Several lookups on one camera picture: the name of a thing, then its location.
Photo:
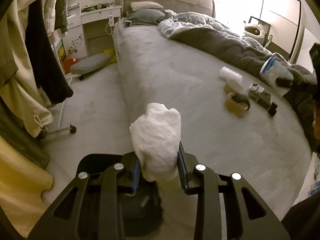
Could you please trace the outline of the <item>patterned grey duvet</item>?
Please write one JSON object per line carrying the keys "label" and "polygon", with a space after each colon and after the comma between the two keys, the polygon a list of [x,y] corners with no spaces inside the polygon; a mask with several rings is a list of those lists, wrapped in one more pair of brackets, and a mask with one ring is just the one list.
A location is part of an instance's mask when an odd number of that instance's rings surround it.
{"label": "patterned grey duvet", "polygon": [[165,18],[157,25],[157,30],[159,30],[165,38],[172,38],[175,33],[183,30],[207,28],[217,31],[221,37],[231,37],[236,41],[244,42],[245,46],[252,46],[254,49],[257,49],[259,52],[266,55],[272,54],[258,41],[251,37],[245,37],[244,35],[237,34],[215,18],[206,14],[192,11],[174,12],[170,9],[165,9],[163,12],[165,13]]}

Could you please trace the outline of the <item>white dressing table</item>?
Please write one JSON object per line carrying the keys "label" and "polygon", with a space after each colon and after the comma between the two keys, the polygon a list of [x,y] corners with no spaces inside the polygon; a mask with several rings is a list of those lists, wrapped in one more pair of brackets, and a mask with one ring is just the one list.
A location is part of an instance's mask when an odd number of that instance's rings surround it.
{"label": "white dressing table", "polygon": [[68,59],[84,59],[104,50],[100,42],[112,35],[121,18],[115,0],[67,0],[67,33],[62,39]]}

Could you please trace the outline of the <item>grey cushioned stool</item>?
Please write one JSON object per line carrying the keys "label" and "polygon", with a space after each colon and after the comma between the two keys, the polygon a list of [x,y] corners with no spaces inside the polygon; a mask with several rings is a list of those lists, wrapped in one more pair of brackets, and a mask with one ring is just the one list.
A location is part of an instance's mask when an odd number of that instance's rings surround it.
{"label": "grey cushioned stool", "polygon": [[100,53],[79,61],[71,66],[71,74],[79,75],[80,80],[84,79],[84,75],[94,72],[100,68],[106,67],[112,60],[113,56],[110,54]]}

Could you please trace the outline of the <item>blue white plastic tissue pack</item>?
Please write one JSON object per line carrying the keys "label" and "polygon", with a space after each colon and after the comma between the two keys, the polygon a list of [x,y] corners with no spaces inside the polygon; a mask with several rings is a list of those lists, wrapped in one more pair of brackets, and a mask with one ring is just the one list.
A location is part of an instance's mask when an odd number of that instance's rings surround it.
{"label": "blue white plastic tissue pack", "polygon": [[272,87],[290,88],[294,81],[293,74],[274,56],[263,64],[260,76]]}

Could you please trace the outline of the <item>white cloth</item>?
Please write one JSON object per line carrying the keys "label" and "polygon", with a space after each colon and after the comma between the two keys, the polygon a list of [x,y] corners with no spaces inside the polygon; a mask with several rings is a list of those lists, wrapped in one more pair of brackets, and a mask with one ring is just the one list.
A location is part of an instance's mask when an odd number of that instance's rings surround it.
{"label": "white cloth", "polygon": [[130,126],[132,146],[147,181],[172,180],[177,176],[181,141],[181,115],[164,104],[150,103],[146,113]]}

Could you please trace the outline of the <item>dark snack wrapper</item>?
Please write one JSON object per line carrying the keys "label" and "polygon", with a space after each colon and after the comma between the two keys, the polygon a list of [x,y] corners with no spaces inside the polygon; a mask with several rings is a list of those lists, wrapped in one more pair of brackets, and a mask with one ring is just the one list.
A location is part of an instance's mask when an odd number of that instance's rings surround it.
{"label": "dark snack wrapper", "polygon": [[260,106],[269,109],[271,105],[271,94],[268,93],[264,87],[253,83],[248,89],[248,96]]}

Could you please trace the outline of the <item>beige pillow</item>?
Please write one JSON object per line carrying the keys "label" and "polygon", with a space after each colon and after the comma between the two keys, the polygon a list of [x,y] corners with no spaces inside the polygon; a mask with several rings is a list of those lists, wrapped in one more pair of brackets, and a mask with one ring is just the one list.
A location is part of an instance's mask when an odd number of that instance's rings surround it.
{"label": "beige pillow", "polygon": [[140,1],[140,2],[131,2],[130,7],[132,11],[139,11],[144,9],[156,9],[162,10],[163,6],[159,3],[153,1]]}

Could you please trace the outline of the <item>white bedside appliance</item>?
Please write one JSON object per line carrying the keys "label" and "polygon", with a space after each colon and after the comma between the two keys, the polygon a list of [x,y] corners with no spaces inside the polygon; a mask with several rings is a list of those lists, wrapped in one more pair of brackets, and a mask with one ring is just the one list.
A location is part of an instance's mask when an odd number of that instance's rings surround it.
{"label": "white bedside appliance", "polygon": [[253,39],[264,39],[265,32],[259,24],[247,24],[244,27],[244,35]]}

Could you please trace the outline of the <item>colourful picture book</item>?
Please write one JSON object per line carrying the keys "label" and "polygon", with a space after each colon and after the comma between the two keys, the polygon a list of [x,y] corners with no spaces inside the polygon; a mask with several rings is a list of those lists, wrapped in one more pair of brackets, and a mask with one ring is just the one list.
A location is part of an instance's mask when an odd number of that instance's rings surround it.
{"label": "colourful picture book", "polygon": [[60,61],[61,67],[64,68],[63,64],[64,61],[66,60],[66,52],[65,52],[65,47],[63,45],[63,40],[60,40],[56,45],[55,45],[55,51],[57,53],[58,59]]}

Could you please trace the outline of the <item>dark grey fleece blanket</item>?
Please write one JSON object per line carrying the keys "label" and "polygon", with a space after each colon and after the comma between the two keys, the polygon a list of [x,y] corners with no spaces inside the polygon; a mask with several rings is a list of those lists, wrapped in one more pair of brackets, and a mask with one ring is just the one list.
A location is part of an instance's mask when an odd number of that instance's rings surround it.
{"label": "dark grey fleece blanket", "polygon": [[193,28],[178,30],[171,39],[213,55],[260,81],[263,81],[260,76],[262,66],[274,56],[281,66],[293,74],[294,87],[304,92],[313,92],[317,87],[316,78],[307,69],[297,64],[289,64],[280,54],[270,52],[250,37],[236,37],[209,28]]}

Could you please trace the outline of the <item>beige hanging trousers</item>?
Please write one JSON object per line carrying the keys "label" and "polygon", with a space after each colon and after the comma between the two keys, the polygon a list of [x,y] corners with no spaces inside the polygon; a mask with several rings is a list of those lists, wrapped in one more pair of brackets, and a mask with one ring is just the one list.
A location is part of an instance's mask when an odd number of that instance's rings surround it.
{"label": "beige hanging trousers", "polygon": [[6,12],[9,33],[9,45],[13,52],[13,63],[18,70],[3,88],[1,98],[9,109],[23,123],[32,137],[37,137],[43,126],[53,122],[53,116],[47,109],[36,86],[29,55],[25,46],[17,0],[14,0]]}

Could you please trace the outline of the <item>grey pillow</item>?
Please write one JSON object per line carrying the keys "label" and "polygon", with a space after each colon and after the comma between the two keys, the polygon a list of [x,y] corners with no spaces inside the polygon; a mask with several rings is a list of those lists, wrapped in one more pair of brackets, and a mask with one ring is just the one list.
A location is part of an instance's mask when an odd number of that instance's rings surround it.
{"label": "grey pillow", "polygon": [[165,18],[165,13],[157,9],[143,9],[131,13],[125,20],[127,27],[136,25],[158,25]]}

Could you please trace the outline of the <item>black hanging garment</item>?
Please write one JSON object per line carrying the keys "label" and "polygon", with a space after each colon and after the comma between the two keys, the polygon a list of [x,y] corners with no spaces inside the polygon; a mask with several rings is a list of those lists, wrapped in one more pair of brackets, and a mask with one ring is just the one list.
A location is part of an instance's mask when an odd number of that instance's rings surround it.
{"label": "black hanging garment", "polygon": [[25,46],[29,55],[37,88],[42,88],[53,104],[62,103],[73,96],[65,76],[51,48],[44,25],[42,0],[28,8]]}

